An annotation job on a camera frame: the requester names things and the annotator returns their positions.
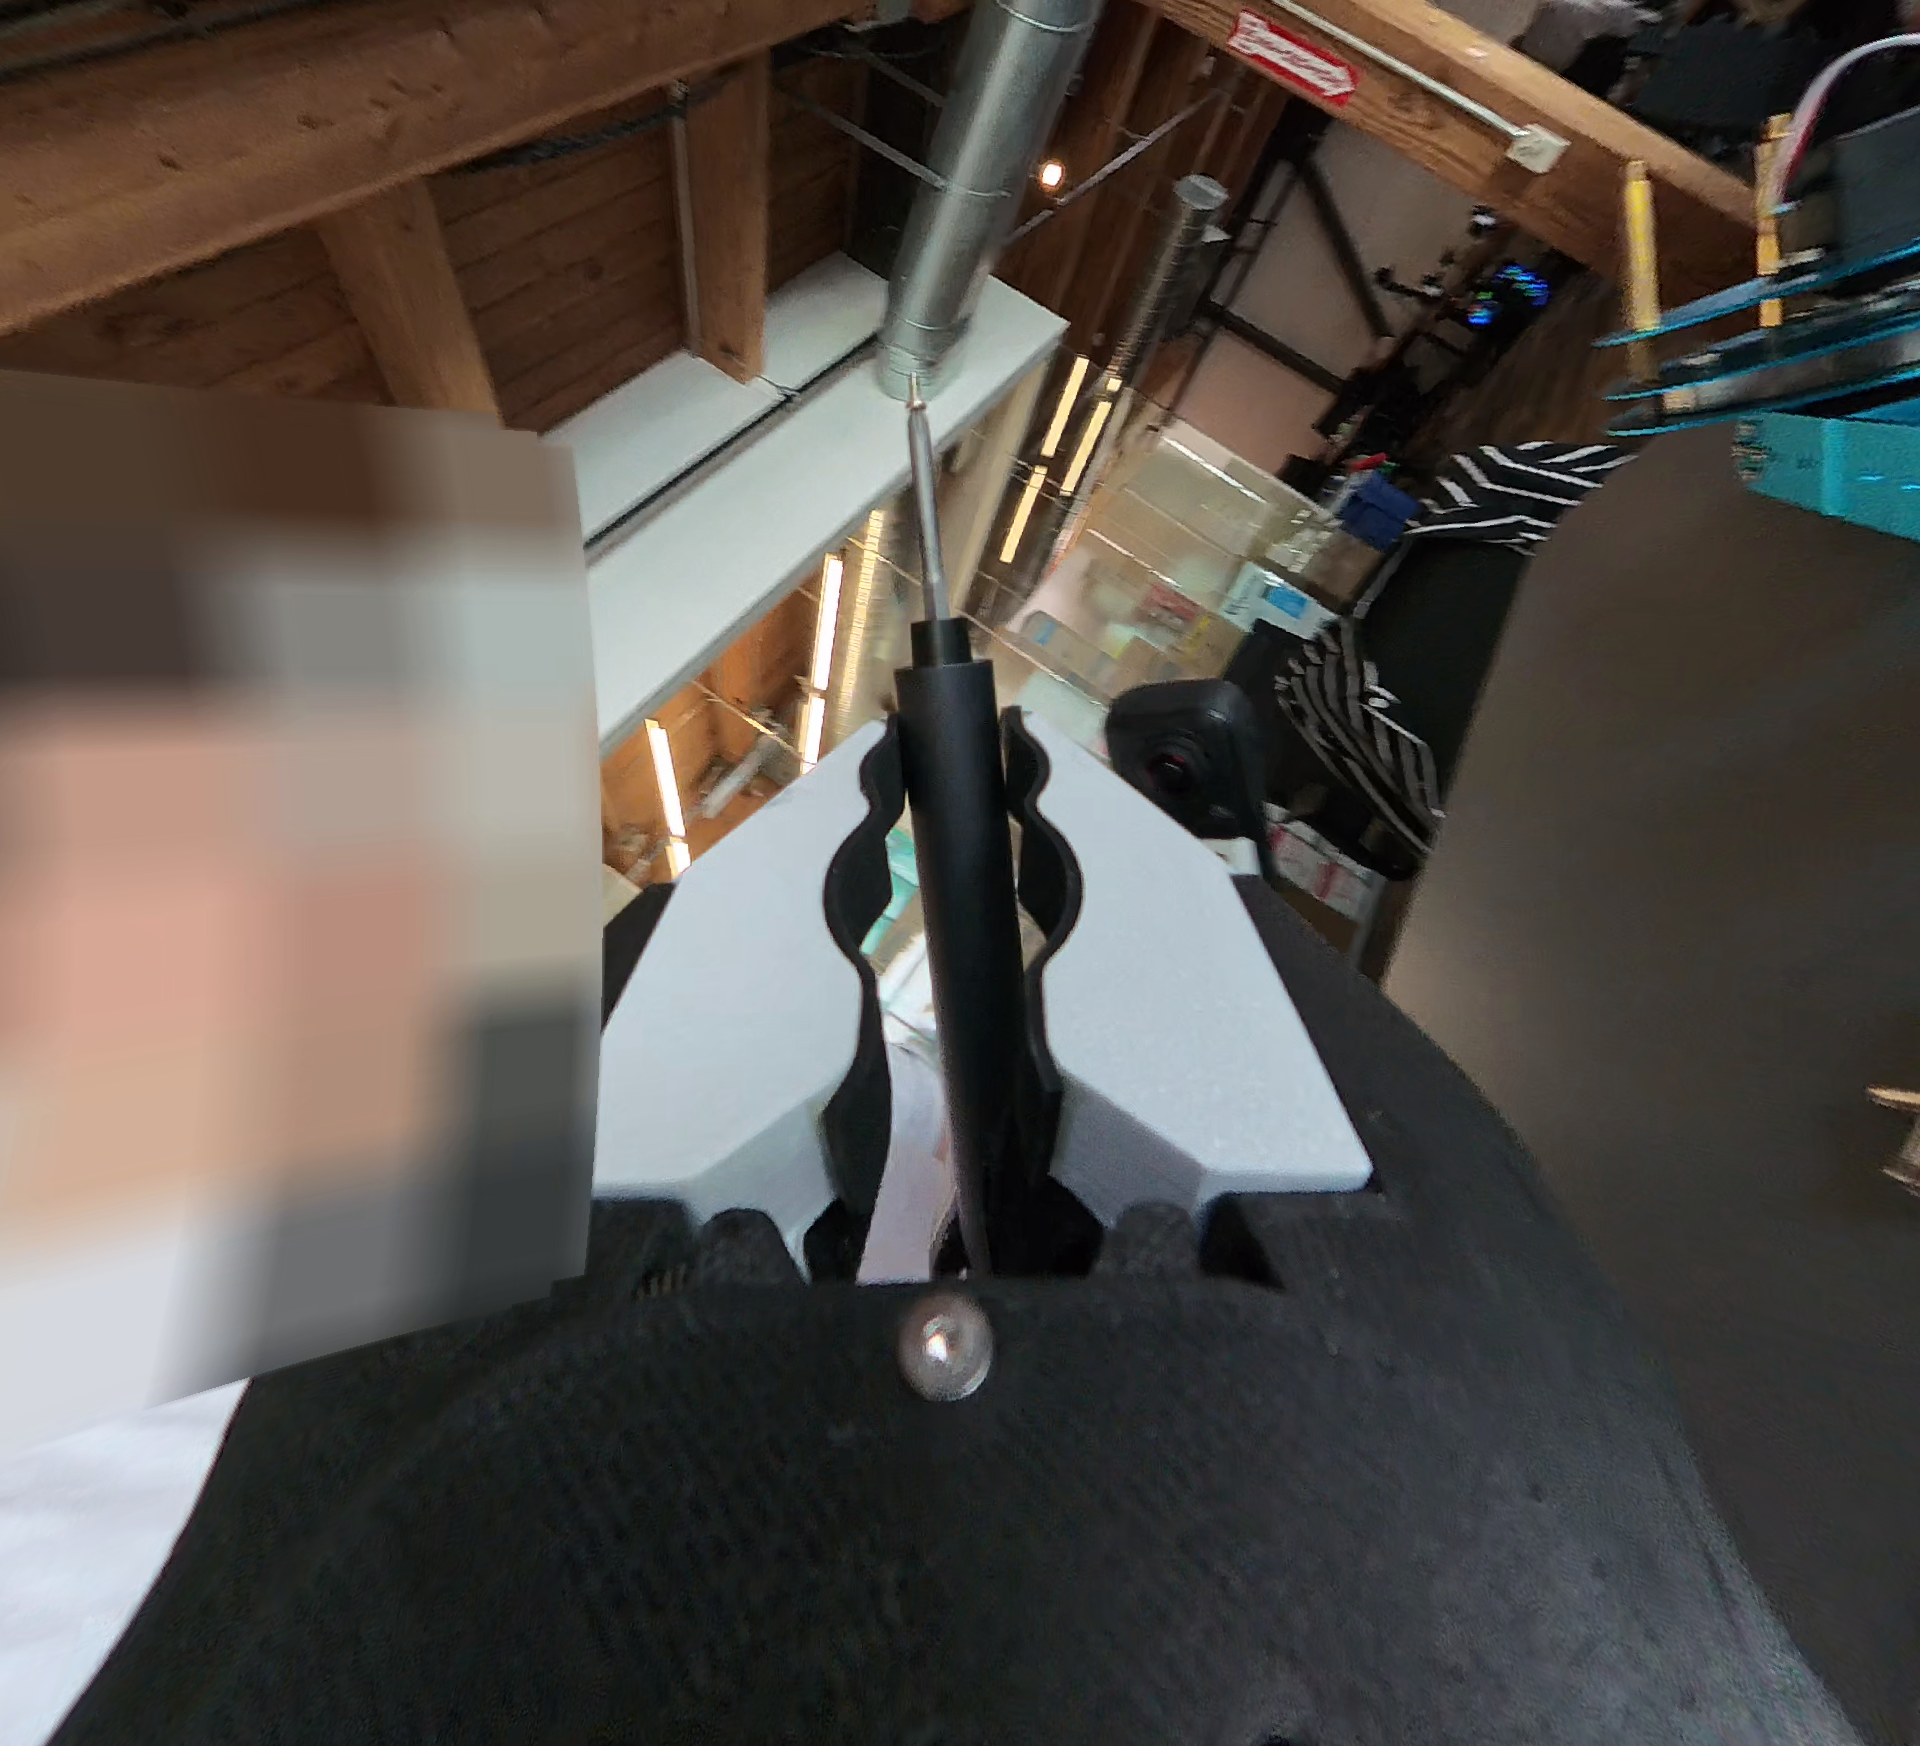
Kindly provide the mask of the black precision screwdriver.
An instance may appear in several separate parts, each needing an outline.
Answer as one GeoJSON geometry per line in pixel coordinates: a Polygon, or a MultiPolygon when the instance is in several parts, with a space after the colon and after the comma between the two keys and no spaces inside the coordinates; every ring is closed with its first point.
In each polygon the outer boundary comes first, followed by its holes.
{"type": "Polygon", "coordinates": [[[938,1055],[972,1275],[1019,1268],[1026,1017],[994,677],[972,654],[945,571],[938,460],[920,382],[907,446],[923,556],[923,615],[897,674],[897,729],[925,914],[938,1055]]]}

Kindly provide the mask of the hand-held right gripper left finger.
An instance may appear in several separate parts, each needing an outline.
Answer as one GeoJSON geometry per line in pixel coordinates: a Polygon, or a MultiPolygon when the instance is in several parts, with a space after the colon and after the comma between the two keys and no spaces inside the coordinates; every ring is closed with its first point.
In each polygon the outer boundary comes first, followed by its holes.
{"type": "Polygon", "coordinates": [[[871,968],[828,921],[828,868],[899,797],[871,721],[665,890],[599,1052],[594,1196],[765,1214],[797,1245],[835,1196],[821,1120],[852,1075],[871,968]]]}

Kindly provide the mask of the blue storage bin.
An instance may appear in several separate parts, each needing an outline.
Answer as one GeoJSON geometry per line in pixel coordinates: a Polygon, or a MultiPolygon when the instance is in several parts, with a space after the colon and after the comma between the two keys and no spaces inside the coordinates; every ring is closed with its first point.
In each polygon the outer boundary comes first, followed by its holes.
{"type": "Polygon", "coordinates": [[[1348,474],[1333,504],[1338,532],[1377,550],[1393,550],[1427,504],[1379,467],[1348,474]]]}

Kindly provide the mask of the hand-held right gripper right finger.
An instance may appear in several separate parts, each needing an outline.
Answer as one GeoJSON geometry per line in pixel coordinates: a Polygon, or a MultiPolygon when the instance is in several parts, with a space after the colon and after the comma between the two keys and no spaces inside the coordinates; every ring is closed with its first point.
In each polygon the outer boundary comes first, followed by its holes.
{"type": "Polygon", "coordinates": [[[1372,1181],[1225,862],[1044,717],[1001,720],[1046,1175],[1096,1217],[1372,1181]]]}

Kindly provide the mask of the person's white shirt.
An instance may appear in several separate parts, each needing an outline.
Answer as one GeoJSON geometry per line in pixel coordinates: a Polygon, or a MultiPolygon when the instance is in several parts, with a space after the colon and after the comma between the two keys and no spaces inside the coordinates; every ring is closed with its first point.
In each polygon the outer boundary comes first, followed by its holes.
{"type": "Polygon", "coordinates": [[[156,1583],[204,1488],[232,1381],[2,1461],[2,1740],[47,1742],[156,1583]]]}

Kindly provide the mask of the blue toy robot arm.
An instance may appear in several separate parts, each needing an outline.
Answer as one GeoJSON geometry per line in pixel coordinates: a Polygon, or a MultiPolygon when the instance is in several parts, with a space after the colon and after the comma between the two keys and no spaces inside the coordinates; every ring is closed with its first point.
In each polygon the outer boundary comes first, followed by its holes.
{"type": "Polygon", "coordinates": [[[1626,358],[1606,434],[1729,429],[1743,486],[1917,539],[1916,30],[1827,64],[1755,153],[1755,272],[1661,308],[1653,193],[1621,193],[1626,358]]]}

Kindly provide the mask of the black white striped cloth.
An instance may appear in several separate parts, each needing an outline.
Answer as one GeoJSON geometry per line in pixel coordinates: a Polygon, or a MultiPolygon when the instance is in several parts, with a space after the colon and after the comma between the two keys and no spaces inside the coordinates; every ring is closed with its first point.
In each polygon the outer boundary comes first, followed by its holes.
{"type": "Polygon", "coordinates": [[[1328,772],[1334,802],[1359,821],[1354,845],[1380,868],[1425,864],[1526,571],[1636,454],[1556,441],[1456,453],[1357,605],[1279,664],[1281,717],[1328,772]]]}

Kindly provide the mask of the wooden beam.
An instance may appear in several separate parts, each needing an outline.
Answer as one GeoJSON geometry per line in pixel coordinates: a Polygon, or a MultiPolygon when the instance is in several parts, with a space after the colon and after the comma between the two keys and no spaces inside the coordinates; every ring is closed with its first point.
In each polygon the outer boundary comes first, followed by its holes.
{"type": "Polygon", "coordinates": [[[1359,79],[1341,111],[1268,81],[1583,268],[1617,272],[1624,181],[1640,171],[1667,292],[1711,294],[1752,272],[1749,185],[1427,0],[1132,2],[1232,59],[1244,7],[1341,54],[1359,79]]]}

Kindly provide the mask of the red white sign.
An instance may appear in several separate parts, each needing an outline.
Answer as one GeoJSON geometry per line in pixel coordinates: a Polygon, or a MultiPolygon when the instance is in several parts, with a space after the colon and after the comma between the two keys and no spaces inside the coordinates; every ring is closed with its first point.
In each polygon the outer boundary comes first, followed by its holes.
{"type": "Polygon", "coordinates": [[[1225,49],[1288,93],[1327,111],[1344,108],[1357,93],[1354,67],[1252,7],[1236,13],[1225,49]]]}

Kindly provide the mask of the white ceiling ledge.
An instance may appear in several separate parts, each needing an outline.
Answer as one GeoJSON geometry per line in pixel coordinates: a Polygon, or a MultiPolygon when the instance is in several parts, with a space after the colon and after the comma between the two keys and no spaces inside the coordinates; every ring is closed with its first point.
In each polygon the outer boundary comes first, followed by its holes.
{"type": "Polygon", "coordinates": [[[575,467],[603,754],[907,484],[882,305],[834,251],[770,294],[753,377],[679,349],[547,433],[575,467]]]}

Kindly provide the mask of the silver ventilation duct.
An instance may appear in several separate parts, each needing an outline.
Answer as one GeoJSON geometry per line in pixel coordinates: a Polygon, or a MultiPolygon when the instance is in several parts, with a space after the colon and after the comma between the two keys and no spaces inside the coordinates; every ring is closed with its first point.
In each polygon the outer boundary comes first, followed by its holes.
{"type": "Polygon", "coordinates": [[[880,356],[971,318],[1103,0],[3,0],[3,368],[545,433],[905,164],[880,356]]]}

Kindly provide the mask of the grey flexible duct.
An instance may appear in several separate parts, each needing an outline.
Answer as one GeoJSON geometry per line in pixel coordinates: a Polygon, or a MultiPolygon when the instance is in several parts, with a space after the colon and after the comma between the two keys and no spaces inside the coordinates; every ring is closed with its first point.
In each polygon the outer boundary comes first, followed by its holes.
{"type": "Polygon", "coordinates": [[[1158,233],[1110,347],[1111,388],[1138,388],[1162,343],[1185,328],[1212,251],[1224,238],[1217,221],[1225,204],[1228,191],[1212,174],[1188,172],[1169,185],[1158,233]]]}

